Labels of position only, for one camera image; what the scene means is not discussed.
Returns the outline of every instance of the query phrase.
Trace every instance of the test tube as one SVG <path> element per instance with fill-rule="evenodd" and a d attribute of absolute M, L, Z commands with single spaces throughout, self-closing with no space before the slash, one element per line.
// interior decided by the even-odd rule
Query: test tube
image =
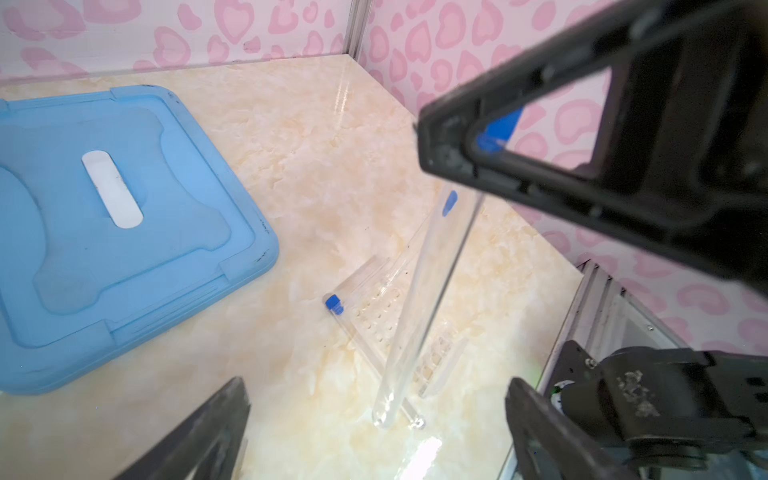
<path fill-rule="evenodd" d="M 482 206 L 483 194 L 444 184 L 429 219 L 429 230 L 403 306 L 373 405 L 373 423 L 390 427 L 409 391 L 429 328 L 453 269 Z"/>

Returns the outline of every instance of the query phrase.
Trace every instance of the table surface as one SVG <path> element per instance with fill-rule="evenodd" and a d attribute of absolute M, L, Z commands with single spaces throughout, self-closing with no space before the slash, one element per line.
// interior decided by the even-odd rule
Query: table surface
<path fill-rule="evenodd" d="M 267 274 L 41 396 L 0 395 L 3 478 L 110 478 L 233 376 L 252 402 L 240 478 L 495 478 L 509 379 L 535 384 L 581 274 L 487 198 L 439 316 L 469 337 L 427 427 L 371 422 L 378 379 L 322 296 L 401 250 L 439 182 L 411 114 L 346 55 L 0 88 L 20 100 L 157 84 L 185 103 L 280 239 Z"/>

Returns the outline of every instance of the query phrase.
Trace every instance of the pink leopard print wallpaper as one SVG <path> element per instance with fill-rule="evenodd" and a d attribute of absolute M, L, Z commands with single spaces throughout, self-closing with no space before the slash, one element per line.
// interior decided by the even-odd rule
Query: pink leopard print wallpaper
<path fill-rule="evenodd" d="M 351 0 L 0 0 L 0 82 L 341 53 Z"/>
<path fill-rule="evenodd" d="M 360 64 L 414 114 L 437 96 L 611 0 L 374 0 Z M 526 107 L 508 148 L 571 168 L 588 161 L 606 71 Z M 537 211 L 516 207 L 571 262 L 596 260 L 695 348 L 768 355 L 768 303 Z"/>

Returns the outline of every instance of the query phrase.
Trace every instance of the blue tray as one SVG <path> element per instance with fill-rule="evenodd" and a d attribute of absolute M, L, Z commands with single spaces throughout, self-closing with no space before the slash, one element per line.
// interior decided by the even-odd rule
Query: blue tray
<path fill-rule="evenodd" d="M 81 160 L 106 151 L 144 215 L 119 228 Z M 0 390 L 58 388 L 268 271 L 278 244 L 161 87 L 0 100 Z"/>

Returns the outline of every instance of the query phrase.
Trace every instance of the transparent tube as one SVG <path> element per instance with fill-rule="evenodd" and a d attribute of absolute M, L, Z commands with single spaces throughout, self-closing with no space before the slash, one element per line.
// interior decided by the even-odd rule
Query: transparent tube
<path fill-rule="evenodd" d="M 373 405 L 377 426 L 394 423 L 409 391 L 419 354 L 482 200 L 482 193 L 454 184 L 445 184 L 440 191 Z"/>

